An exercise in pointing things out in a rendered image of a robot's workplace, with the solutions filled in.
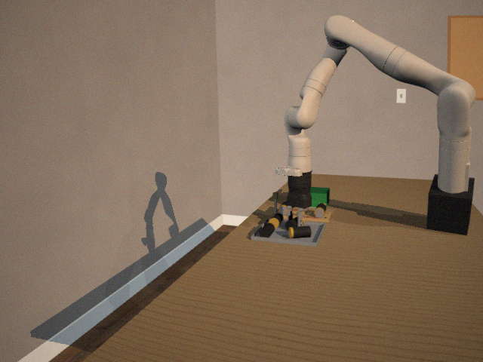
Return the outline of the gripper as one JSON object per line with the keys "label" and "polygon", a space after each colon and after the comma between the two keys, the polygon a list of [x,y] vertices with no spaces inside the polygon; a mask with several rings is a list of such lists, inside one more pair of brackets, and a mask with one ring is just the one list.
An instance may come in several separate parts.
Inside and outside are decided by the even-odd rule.
{"label": "gripper", "polygon": [[303,210],[312,206],[310,194],[312,181],[311,156],[293,157],[289,155],[288,166],[277,167],[275,173],[288,176],[287,221],[293,219],[292,208],[299,207],[297,209],[297,226],[303,226]]}

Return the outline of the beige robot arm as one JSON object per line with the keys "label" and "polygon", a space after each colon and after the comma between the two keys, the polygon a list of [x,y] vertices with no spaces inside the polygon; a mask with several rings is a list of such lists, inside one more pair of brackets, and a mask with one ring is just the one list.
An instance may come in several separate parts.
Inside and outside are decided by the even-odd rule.
{"label": "beige robot arm", "polygon": [[476,98],[472,85],[368,31],[348,17],[329,17],[325,22],[325,35],[328,41],[325,53],[300,90],[301,105],[292,106],[285,113],[289,155],[311,155],[311,141],[304,130],[315,123],[320,100],[332,75],[353,47],[381,72],[438,96],[438,188],[447,193],[468,192],[472,136],[469,115]]}

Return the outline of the green open-top box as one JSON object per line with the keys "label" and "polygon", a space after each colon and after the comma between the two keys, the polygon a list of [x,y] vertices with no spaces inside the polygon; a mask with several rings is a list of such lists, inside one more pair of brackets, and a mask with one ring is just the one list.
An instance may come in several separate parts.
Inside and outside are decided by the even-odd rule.
{"label": "green open-top box", "polygon": [[317,208],[318,203],[329,204],[330,188],[311,187],[310,194],[312,196],[312,206],[309,208]]}

